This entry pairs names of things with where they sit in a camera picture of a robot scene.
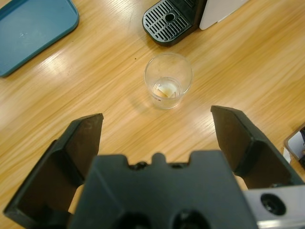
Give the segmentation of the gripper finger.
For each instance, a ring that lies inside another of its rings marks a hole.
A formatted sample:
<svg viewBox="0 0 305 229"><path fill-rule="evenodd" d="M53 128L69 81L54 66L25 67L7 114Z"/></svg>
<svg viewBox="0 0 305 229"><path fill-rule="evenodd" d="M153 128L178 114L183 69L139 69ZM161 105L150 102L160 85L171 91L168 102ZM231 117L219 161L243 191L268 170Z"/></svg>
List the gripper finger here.
<svg viewBox="0 0 305 229"><path fill-rule="evenodd" d="M231 170L249 189L303 185L283 155L240 110L211 107L217 141Z"/></svg>
<svg viewBox="0 0 305 229"><path fill-rule="evenodd" d="M65 229L77 188L98 154L101 113L73 120L54 140L7 204L3 214L26 229Z"/></svg>

